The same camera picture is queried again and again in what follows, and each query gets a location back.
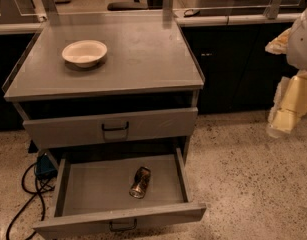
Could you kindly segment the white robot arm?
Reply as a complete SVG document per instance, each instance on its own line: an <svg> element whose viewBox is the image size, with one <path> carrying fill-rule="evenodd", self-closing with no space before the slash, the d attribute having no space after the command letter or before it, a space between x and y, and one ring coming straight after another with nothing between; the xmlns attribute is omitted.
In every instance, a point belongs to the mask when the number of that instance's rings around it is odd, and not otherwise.
<svg viewBox="0 0 307 240"><path fill-rule="evenodd" d="M265 50L285 54L287 63L298 69L292 78L281 78L268 116L267 134L279 138L290 134L307 114L307 8L292 27L269 42Z"/></svg>

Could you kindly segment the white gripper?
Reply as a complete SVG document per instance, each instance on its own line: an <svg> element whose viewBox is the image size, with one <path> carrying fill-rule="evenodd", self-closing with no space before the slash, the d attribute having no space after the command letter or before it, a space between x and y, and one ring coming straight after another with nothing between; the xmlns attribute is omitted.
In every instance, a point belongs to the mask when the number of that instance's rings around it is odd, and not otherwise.
<svg viewBox="0 0 307 240"><path fill-rule="evenodd" d="M290 28L283 31L266 45L265 51L275 55L285 54L290 32ZM291 80L282 77L277 85L273 103L266 132L270 137L280 138L291 133L299 122L298 117L307 114L307 71L299 71Z"/></svg>

